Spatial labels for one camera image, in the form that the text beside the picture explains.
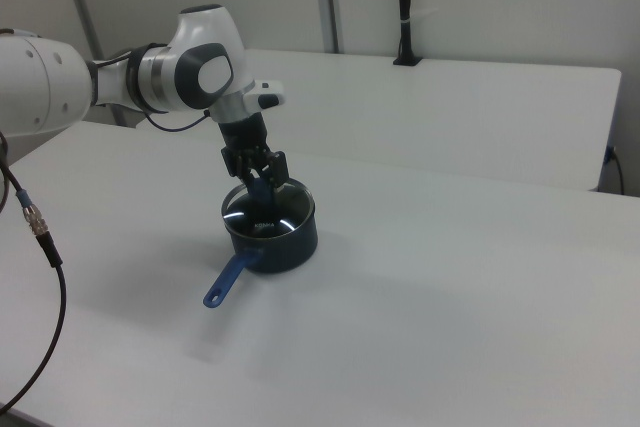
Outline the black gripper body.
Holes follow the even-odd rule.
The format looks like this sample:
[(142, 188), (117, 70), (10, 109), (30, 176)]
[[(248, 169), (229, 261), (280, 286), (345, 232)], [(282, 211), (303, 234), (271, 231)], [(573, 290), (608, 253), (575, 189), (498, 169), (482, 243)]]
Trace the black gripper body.
[(267, 145), (268, 132), (261, 113), (241, 121), (221, 123), (219, 129), (225, 142), (221, 154), (231, 177), (243, 183), (244, 174), (256, 172), (264, 183), (268, 179), (282, 185), (289, 181), (286, 156)]

